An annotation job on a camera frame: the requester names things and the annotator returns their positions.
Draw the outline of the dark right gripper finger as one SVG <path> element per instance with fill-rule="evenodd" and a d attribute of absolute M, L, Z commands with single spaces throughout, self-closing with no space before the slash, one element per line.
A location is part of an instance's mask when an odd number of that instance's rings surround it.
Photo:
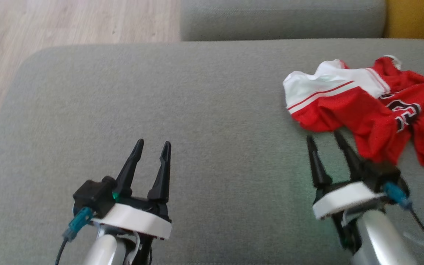
<path fill-rule="evenodd" d="M 308 148 L 308 158 L 311 165 L 311 176 L 313 186 L 315 188 L 324 188 L 332 184 L 332 178 L 326 172 L 320 157 L 318 155 L 318 148 L 312 135 L 306 138 Z"/>
<path fill-rule="evenodd" d="M 348 169 L 350 171 L 350 179 L 352 181 L 361 181 L 363 179 L 362 173 L 361 173 L 361 159 L 358 156 L 358 154 L 354 151 L 352 146 L 346 141 L 346 139 L 343 137 L 343 135 L 340 133 L 340 131 L 334 132 L 335 140 L 339 146 L 339 148 L 342 150 Z"/>

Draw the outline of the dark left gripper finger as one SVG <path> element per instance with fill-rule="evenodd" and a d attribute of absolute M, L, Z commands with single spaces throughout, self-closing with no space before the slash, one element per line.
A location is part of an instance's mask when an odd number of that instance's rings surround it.
<path fill-rule="evenodd" d="M 116 178 L 117 186 L 113 191 L 113 193 L 116 194 L 116 197 L 130 197 L 132 195 L 131 185 L 137 164 L 142 155 L 143 147 L 144 140 L 139 139 L 131 151 L 131 154 L 125 161 L 122 170 Z"/>
<path fill-rule="evenodd" d="M 160 155 L 160 168 L 155 182 L 148 191 L 148 200 L 156 202 L 168 202 L 170 191 L 170 168 L 171 168 L 171 143 L 166 141 Z"/>

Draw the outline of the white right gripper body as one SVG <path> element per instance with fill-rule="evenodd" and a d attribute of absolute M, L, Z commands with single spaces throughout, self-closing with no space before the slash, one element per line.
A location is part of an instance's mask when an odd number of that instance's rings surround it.
<path fill-rule="evenodd" d="M 318 188 L 312 210 L 317 220 L 332 221 L 343 249 L 352 254 L 386 254 L 383 196 L 362 181 L 340 183 L 328 193 Z"/>

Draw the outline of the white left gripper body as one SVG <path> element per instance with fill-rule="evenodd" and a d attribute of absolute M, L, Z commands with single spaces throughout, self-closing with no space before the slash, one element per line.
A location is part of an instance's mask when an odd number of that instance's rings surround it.
<path fill-rule="evenodd" d="M 153 240 L 167 240 L 172 231 L 167 202 L 133 198 L 116 203 L 91 225 L 98 234 L 91 247 L 92 265 L 150 265 Z"/>

